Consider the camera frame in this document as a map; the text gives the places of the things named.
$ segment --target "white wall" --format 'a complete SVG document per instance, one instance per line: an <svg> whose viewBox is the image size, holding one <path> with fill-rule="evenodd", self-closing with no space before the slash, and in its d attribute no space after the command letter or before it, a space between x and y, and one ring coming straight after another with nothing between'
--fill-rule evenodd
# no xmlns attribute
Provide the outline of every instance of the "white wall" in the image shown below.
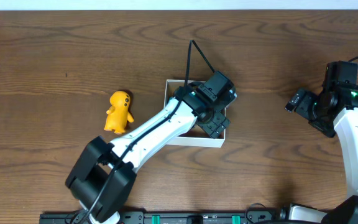
<svg viewBox="0 0 358 224"><path fill-rule="evenodd" d="M0 0L0 10L358 9L358 0Z"/></svg>

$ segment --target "yellow toy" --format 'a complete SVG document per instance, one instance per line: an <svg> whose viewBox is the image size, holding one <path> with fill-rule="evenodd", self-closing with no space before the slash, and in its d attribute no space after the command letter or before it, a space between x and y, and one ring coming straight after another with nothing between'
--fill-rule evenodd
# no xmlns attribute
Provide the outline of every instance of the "yellow toy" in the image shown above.
<svg viewBox="0 0 358 224"><path fill-rule="evenodd" d="M134 122L134 117L128 112L131 98L124 91L117 91L110 97L111 107L107 110L107 120L104 130L112 131L116 134L125 132L127 121Z"/></svg>

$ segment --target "wood grain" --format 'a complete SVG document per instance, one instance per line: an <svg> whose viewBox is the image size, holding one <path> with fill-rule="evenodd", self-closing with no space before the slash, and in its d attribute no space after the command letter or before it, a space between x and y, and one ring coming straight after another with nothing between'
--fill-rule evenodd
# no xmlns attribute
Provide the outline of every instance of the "wood grain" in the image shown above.
<svg viewBox="0 0 358 224"><path fill-rule="evenodd" d="M195 39L235 83L220 149L166 146L140 170L128 206L243 210L260 202L329 209L346 193L341 147L283 107L320 91L328 62L358 55L358 11L0 12L0 223L79 207L64 181L102 135L109 96L133 92L138 127L183 78ZM191 79L211 73L193 54Z"/></svg>

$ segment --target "toy head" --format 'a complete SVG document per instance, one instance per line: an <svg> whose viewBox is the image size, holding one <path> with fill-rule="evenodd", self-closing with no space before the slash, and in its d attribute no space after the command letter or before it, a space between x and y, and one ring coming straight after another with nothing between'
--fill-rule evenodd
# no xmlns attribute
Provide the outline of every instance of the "toy head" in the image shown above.
<svg viewBox="0 0 358 224"><path fill-rule="evenodd" d="M131 98L129 94L124 91L117 91L110 97L110 104L115 107L129 107L129 103L131 103Z"/></svg>

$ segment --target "box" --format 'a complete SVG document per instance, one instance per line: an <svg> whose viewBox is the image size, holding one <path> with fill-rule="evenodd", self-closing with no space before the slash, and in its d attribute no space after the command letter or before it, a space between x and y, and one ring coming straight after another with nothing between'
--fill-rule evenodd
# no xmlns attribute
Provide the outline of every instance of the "box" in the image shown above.
<svg viewBox="0 0 358 224"><path fill-rule="evenodd" d="M165 100L164 107L168 103L168 100L173 96L173 92L179 87L183 86L184 80L167 80L165 85ZM224 140L226 139L226 130L216 139L210 138L198 125L195 125L190 131L175 137L167 143L174 146L199 146L199 147L222 147Z"/></svg>

